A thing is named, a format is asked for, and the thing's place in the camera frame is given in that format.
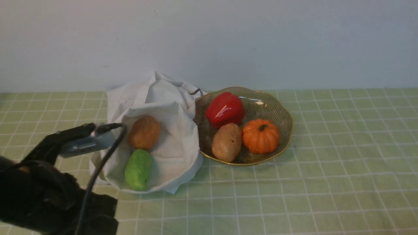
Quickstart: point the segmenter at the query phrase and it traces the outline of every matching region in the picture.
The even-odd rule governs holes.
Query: potato
[[[150,115],[136,120],[128,133],[128,143],[135,149],[148,150],[157,143],[161,132],[161,123]]]
[[[219,160],[232,162],[241,151],[242,130],[234,123],[222,126],[212,141],[212,153]]]

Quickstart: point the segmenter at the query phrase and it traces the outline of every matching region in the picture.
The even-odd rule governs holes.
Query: white cloth bag
[[[185,82],[176,82],[155,72],[150,81],[125,85],[107,92],[107,122],[126,123],[128,131],[143,115],[161,123],[159,140],[151,150],[154,159],[147,191],[131,190],[125,182],[125,167],[133,149],[127,138],[105,164],[96,183],[110,184],[130,193],[165,190],[174,194],[181,184],[190,181],[202,165],[199,135],[193,121],[195,100],[206,94]],[[115,137],[120,130],[113,131]],[[92,174],[107,150],[95,153],[89,162]]]

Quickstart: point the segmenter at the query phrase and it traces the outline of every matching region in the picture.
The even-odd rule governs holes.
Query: gold-rimmed bowl
[[[240,124],[241,129],[244,128],[249,121],[258,118],[269,120],[278,127],[280,132],[280,143],[276,150],[267,154],[255,154],[242,146],[240,153],[233,162],[225,162],[215,158],[212,153],[212,140],[218,130],[209,124],[205,114],[206,109],[209,107],[212,100],[223,92],[230,92],[237,95],[244,104],[246,114],[244,120]],[[277,157],[289,146],[293,134],[292,115],[274,96],[243,87],[228,87],[199,98],[196,101],[196,116],[194,122],[197,124],[199,130],[200,152],[210,159],[234,166],[252,166]]]

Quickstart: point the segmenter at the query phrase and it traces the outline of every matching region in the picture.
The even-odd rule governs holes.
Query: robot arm
[[[122,132],[115,142],[110,130],[118,127]],[[83,234],[115,235],[117,200],[86,192],[54,164],[58,155],[72,157],[112,146],[110,157],[125,133],[123,124],[90,123],[46,136],[18,164],[0,156],[0,220],[46,235],[74,234],[81,220]]]

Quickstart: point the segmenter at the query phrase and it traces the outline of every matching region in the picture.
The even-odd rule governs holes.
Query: wire
[[[113,152],[116,150],[116,148],[119,146],[119,144],[122,142],[123,138],[126,135],[127,127],[124,123],[112,123],[107,124],[106,126],[109,127],[109,130],[116,129],[116,128],[122,128],[118,138],[115,140],[113,145],[110,147],[110,149],[107,151],[106,155],[103,157],[102,161],[100,162],[99,167],[96,168],[96,170],[93,172],[92,177],[89,180],[89,183],[87,184],[86,193],[84,194],[83,202],[80,208],[80,214],[77,221],[77,226],[74,232],[74,235],[78,235],[79,232],[82,230],[83,220],[84,216],[86,214],[86,208],[87,203],[89,200],[89,196],[92,193],[93,185],[99,176],[100,172],[102,171],[103,167],[105,166],[106,162],[109,160],[109,158],[112,156]]]

